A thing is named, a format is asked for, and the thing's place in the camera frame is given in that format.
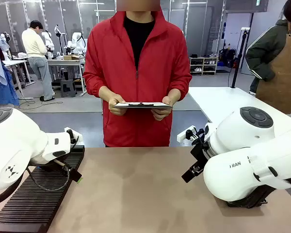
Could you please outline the person's left forearm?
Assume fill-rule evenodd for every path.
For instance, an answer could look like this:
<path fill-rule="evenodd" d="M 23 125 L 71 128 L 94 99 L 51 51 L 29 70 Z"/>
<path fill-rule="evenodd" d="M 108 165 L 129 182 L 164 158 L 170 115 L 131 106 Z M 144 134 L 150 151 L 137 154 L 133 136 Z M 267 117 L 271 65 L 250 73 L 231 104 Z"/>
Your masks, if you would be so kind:
<path fill-rule="evenodd" d="M 168 87 L 168 96 L 173 98 L 173 102 L 181 101 L 189 90 L 189 83 L 192 79 L 190 70 L 177 70 L 172 73 Z"/>

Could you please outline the person in brown apron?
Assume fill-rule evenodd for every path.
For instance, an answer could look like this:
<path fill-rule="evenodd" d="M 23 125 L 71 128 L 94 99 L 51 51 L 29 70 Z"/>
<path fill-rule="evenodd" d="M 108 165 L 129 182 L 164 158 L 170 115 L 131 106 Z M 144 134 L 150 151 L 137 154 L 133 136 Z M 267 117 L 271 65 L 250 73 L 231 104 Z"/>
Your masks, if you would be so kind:
<path fill-rule="evenodd" d="M 283 6 L 283 16 L 248 47 L 245 59 L 255 76 L 250 94 L 288 115 L 291 114 L 291 0 Z"/>

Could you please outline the white work table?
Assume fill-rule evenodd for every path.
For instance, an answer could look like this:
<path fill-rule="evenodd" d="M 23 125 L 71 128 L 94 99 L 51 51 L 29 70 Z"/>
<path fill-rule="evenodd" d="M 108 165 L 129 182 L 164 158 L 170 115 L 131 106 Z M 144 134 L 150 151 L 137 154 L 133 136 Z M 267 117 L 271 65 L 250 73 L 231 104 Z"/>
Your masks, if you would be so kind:
<path fill-rule="evenodd" d="M 268 113 L 275 125 L 275 135 L 291 130 L 291 117 L 269 106 L 239 88 L 190 87 L 189 94 L 207 119 L 215 124 L 222 122 L 234 110 L 241 107 L 257 107 Z"/>

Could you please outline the grey step stool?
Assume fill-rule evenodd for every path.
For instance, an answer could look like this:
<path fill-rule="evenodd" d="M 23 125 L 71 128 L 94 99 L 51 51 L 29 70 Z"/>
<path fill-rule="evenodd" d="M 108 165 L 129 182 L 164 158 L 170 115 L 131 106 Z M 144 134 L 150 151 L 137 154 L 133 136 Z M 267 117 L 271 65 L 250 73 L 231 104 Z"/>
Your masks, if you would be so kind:
<path fill-rule="evenodd" d="M 77 95 L 73 80 L 61 79 L 61 97 L 75 97 Z"/>

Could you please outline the person's right hand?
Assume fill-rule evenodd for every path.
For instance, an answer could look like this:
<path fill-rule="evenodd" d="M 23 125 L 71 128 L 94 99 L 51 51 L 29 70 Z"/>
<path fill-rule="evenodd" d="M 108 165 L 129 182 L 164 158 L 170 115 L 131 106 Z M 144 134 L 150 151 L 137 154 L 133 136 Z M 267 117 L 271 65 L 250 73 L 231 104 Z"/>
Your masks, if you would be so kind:
<path fill-rule="evenodd" d="M 116 116 L 123 116 L 127 108 L 116 108 L 118 103 L 126 103 L 124 99 L 119 94 L 113 94 L 109 99 L 109 110 L 112 114 Z"/>

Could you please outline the person in red jacket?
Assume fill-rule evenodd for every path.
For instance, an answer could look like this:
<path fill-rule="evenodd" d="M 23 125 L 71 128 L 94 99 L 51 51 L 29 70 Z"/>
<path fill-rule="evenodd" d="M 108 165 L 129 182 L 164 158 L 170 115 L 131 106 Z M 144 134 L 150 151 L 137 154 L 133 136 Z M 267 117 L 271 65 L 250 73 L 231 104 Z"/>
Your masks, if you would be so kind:
<path fill-rule="evenodd" d="M 97 24 L 87 41 L 85 70 L 102 77 L 125 102 L 162 102 L 171 76 L 190 70 L 183 32 L 165 20 L 162 10 L 118 11 Z M 167 147 L 172 112 L 157 121 L 151 109 L 127 109 L 123 116 L 103 101 L 103 135 L 107 147 Z"/>

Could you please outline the grey clipboard with paper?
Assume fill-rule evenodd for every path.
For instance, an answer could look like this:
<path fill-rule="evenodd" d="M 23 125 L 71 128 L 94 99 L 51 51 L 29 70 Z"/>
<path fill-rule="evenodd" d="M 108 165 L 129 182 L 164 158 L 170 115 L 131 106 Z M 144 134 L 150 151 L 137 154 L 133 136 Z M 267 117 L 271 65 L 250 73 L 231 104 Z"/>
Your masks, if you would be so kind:
<path fill-rule="evenodd" d="M 162 102 L 125 102 L 117 103 L 114 108 L 172 109 L 173 107 Z"/>

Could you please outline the black ribbed PCB rack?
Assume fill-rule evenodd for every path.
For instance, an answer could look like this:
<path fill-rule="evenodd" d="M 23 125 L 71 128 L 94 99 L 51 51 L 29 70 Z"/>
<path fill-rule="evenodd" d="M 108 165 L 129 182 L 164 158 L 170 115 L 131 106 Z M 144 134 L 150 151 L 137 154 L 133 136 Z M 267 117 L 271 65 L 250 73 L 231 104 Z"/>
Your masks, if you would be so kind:
<path fill-rule="evenodd" d="M 65 173 L 36 167 L 0 210 L 0 233 L 47 233 L 73 182 L 69 169 L 78 170 L 84 153 L 79 145 L 59 159 Z"/>

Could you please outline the black pole stand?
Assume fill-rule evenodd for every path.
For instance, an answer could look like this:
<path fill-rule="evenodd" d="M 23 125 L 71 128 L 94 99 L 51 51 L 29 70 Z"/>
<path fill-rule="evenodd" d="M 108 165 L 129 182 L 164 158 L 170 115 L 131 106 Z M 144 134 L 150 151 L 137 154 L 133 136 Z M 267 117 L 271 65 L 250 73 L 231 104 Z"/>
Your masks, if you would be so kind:
<path fill-rule="evenodd" d="M 243 32 L 243 34 L 242 34 L 242 42 L 241 42 L 240 50 L 239 50 L 238 57 L 237 57 L 237 63 L 236 63 L 235 71 L 234 71 L 234 76 L 233 76 L 231 88 L 235 88 L 237 75 L 238 75 L 239 68 L 240 68 L 240 62 L 241 62 L 242 56 L 243 56 L 243 49 L 244 49 L 244 45 L 245 45 L 245 42 L 246 42 L 247 35 L 250 32 L 250 27 L 242 27 L 241 28 L 241 32 Z"/>

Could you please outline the person's right forearm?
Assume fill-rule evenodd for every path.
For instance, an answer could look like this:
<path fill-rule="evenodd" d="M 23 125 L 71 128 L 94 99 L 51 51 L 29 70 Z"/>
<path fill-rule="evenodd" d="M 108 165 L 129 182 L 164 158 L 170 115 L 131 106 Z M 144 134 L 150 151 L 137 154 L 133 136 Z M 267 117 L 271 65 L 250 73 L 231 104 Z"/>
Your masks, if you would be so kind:
<path fill-rule="evenodd" d="M 98 76 L 95 72 L 84 72 L 87 93 L 97 98 L 109 102 L 113 96 L 113 92 L 107 87 L 105 80 Z"/>

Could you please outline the person's left hand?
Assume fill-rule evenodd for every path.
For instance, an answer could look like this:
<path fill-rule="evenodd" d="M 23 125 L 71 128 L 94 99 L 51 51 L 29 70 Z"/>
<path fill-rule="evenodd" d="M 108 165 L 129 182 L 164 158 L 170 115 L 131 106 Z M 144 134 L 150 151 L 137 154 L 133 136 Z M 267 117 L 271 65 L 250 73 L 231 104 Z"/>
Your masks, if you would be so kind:
<path fill-rule="evenodd" d="M 172 100 L 169 96 L 164 97 L 162 102 L 169 106 L 173 106 Z M 151 109 L 151 112 L 157 121 L 162 121 L 165 117 L 169 116 L 169 114 L 172 112 L 172 108 Z"/>

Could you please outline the black bags pile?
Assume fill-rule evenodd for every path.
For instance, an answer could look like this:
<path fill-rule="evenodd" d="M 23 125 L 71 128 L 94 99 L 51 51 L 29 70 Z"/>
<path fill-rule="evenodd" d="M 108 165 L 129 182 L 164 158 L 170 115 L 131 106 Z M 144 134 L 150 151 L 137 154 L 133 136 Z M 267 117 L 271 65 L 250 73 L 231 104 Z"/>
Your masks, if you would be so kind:
<path fill-rule="evenodd" d="M 234 68 L 237 60 L 235 49 L 222 49 L 219 51 L 219 61 L 223 62 L 225 67 Z"/>

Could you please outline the white lab bench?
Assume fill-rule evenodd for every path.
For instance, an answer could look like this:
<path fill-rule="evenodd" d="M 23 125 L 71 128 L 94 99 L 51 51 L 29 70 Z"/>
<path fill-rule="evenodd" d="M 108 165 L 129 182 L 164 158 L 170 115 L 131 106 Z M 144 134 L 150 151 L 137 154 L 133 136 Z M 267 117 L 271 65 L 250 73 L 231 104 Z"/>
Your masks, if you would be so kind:
<path fill-rule="evenodd" d="M 85 58 L 80 57 L 78 60 L 64 60 L 64 59 L 48 59 L 49 66 L 59 66 L 59 67 L 78 67 L 79 68 L 79 75 L 81 79 L 81 86 L 82 86 L 82 93 L 80 97 L 84 96 L 87 93 L 84 78 L 83 78 L 83 68 L 85 65 Z"/>

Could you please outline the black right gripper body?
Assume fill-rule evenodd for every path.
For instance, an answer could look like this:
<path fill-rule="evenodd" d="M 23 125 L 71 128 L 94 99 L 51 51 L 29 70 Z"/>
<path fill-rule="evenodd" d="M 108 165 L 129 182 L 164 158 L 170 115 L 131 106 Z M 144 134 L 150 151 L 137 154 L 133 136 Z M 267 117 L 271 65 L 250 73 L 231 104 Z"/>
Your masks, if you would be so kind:
<path fill-rule="evenodd" d="M 190 171 L 203 171 L 204 167 L 209 160 L 208 142 L 198 142 L 191 150 L 191 155 L 196 159 L 196 162 L 190 167 Z"/>

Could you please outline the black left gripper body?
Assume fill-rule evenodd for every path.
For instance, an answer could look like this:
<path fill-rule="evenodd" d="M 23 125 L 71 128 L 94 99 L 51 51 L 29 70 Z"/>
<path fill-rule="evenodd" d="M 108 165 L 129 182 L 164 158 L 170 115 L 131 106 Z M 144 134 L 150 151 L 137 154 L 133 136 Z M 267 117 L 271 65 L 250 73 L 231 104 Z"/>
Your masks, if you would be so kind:
<path fill-rule="evenodd" d="M 63 172 L 65 173 L 65 169 L 64 169 L 64 166 L 56 163 L 56 162 L 49 162 L 47 164 L 35 164 L 36 167 L 39 167 L 41 169 L 43 169 L 44 171 L 46 172 Z"/>

